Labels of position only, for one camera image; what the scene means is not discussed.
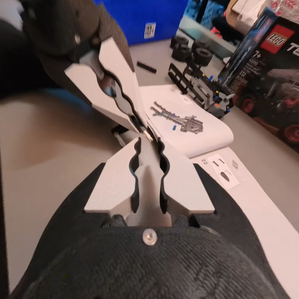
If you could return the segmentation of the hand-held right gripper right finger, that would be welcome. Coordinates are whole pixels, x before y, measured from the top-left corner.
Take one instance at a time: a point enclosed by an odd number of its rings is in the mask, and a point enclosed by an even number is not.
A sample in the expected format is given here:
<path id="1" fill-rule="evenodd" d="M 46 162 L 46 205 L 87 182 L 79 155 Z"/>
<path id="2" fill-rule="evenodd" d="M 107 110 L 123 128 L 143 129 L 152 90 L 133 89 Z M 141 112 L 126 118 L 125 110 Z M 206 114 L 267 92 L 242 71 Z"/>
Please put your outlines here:
<path id="1" fill-rule="evenodd" d="M 178 216 L 212 214 L 215 207 L 192 161 L 163 138 L 158 138 L 160 208 L 171 220 Z"/>

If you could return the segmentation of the white instruction booklet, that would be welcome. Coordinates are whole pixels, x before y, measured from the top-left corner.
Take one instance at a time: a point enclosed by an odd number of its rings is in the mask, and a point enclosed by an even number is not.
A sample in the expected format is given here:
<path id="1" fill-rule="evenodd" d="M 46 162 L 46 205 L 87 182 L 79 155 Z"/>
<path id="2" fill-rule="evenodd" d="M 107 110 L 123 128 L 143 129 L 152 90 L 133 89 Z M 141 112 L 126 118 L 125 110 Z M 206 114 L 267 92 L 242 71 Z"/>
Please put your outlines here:
<path id="1" fill-rule="evenodd" d="M 149 128 L 205 170 L 242 209 L 275 276 L 298 298 L 298 232 L 228 147 L 230 128 L 174 85 L 140 88 Z"/>

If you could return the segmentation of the large blue plastic bin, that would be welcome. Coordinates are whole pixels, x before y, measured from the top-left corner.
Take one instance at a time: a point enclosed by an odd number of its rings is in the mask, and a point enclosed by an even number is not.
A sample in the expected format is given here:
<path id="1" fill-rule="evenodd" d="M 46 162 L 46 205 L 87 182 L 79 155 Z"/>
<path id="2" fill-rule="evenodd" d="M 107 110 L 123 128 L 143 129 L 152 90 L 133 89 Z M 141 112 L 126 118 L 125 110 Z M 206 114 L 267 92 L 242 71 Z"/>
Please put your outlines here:
<path id="1" fill-rule="evenodd" d="M 94 0 L 103 4 L 125 34 L 128 45 L 173 37 L 187 7 L 187 0 Z"/>

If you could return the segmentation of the black toy truck box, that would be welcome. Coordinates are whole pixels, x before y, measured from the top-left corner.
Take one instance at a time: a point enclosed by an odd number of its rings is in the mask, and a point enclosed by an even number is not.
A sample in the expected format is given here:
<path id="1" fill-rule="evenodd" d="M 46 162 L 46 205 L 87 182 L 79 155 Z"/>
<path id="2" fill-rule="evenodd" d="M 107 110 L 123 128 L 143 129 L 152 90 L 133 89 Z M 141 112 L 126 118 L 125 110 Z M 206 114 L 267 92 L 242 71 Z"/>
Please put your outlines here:
<path id="1" fill-rule="evenodd" d="M 298 24 L 265 8 L 218 79 L 235 106 L 298 152 Z"/>

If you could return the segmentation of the black rubber toy tire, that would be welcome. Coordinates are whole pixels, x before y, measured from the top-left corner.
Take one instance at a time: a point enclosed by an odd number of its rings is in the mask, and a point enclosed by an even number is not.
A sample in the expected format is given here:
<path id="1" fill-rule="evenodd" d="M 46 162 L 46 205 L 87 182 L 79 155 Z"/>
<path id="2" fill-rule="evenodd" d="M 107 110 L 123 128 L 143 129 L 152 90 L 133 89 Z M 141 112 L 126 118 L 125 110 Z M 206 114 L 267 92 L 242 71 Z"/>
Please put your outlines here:
<path id="1" fill-rule="evenodd" d="M 183 36 L 174 35 L 171 38 L 170 48 L 174 49 L 174 47 L 177 45 L 186 45 L 188 47 L 189 39 Z"/>
<path id="2" fill-rule="evenodd" d="M 198 48 L 203 48 L 203 49 L 209 50 L 209 46 L 206 42 L 204 42 L 200 39 L 196 39 L 196 40 L 194 40 L 194 42 L 191 46 L 192 53 L 194 53 L 196 51 L 196 49 L 198 49 Z"/>
<path id="3" fill-rule="evenodd" d="M 194 63 L 199 66 L 207 66 L 213 54 L 206 48 L 198 47 L 193 51 Z"/>
<path id="4" fill-rule="evenodd" d="M 192 50 L 187 45 L 177 44 L 173 48 L 171 57 L 178 62 L 186 62 L 192 57 Z"/>

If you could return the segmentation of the small grey brick piece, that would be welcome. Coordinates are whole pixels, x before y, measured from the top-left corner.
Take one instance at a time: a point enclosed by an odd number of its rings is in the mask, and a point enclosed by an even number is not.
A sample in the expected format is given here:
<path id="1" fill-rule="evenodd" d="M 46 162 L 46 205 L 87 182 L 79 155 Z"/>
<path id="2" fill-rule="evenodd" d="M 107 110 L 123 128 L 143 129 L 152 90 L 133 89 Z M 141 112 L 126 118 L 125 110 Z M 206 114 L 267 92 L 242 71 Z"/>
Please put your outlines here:
<path id="1" fill-rule="evenodd" d="M 116 139 L 118 140 L 118 142 L 122 148 L 126 146 L 126 143 L 122 139 L 121 135 L 123 133 L 126 133 L 127 131 L 129 131 L 129 130 L 122 125 L 117 125 L 116 127 L 114 127 L 111 130 L 112 135 L 114 135 L 114 137 L 116 137 Z"/>

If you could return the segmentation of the black grey toy truck chassis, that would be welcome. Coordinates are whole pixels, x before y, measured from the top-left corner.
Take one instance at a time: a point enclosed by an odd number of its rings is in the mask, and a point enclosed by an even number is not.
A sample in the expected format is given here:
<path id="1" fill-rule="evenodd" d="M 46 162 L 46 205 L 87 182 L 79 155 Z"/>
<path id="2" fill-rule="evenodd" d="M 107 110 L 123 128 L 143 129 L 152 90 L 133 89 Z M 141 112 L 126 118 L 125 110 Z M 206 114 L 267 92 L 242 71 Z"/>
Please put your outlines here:
<path id="1" fill-rule="evenodd" d="M 171 63 L 168 75 L 183 95 L 190 95 L 201 108 L 218 119 L 234 107 L 234 93 L 212 77 L 208 78 L 194 62 L 188 63 L 182 72 Z"/>

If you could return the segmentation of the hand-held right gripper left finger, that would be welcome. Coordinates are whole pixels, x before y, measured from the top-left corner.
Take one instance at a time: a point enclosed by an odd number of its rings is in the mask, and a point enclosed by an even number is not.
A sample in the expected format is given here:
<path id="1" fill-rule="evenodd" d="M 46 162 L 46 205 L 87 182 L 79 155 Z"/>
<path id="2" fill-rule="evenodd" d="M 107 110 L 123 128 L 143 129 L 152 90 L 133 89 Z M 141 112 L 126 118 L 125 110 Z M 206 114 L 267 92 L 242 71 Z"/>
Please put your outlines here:
<path id="1" fill-rule="evenodd" d="M 137 137 L 113 155 L 104 165 L 84 207 L 86 213 L 121 215 L 126 219 L 139 207 L 139 167 L 141 138 Z"/>

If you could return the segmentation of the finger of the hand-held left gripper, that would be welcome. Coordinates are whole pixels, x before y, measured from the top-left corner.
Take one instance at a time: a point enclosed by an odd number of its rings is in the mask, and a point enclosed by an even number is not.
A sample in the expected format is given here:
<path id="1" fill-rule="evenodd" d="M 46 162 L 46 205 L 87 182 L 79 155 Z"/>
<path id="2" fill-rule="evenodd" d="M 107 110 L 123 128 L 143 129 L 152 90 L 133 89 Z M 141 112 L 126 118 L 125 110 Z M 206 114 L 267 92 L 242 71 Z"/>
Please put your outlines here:
<path id="1" fill-rule="evenodd" d="M 129 116 L 119 109 L 115 100 L 102 91 L 97 81 L 97 75 L 88 65 L 73 63 L 65 70 L 65 74 L 91 102 L 95 110 L 119 125 L 139 133 Z"/>
<path id="2" fill-rule="evenodd" d="M 101 43 L 99 63 L 103 70 L 114 77 L 118 82 L 123 97 L 131 101 L 134 115 L 144 127 L 148 127 L 148 118 L 145 113 L 136 73 L 131 69 L 112 37 Z"/>

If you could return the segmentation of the long black brick beam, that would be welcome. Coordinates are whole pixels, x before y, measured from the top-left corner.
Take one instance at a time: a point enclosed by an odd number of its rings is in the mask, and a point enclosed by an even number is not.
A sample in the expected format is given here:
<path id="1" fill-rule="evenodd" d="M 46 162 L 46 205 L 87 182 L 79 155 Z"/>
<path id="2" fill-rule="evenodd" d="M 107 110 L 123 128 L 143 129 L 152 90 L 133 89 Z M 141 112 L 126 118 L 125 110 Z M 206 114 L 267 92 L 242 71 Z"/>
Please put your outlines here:
<path id="1" fill-rule="evenodd" d="M 155 68 L 153 68 L 153 67 L 151 67 L 147 64 L 144 64 L 140 61 L 137 61 L 137 66 L 144 69 L 144 70 L 146 70 L 146 71 L 148 71 L 148 72 L 150 72 L 150 73 L 153 73 L 153 74 L 157 73 L 157 69 L 155 69 Z"/>

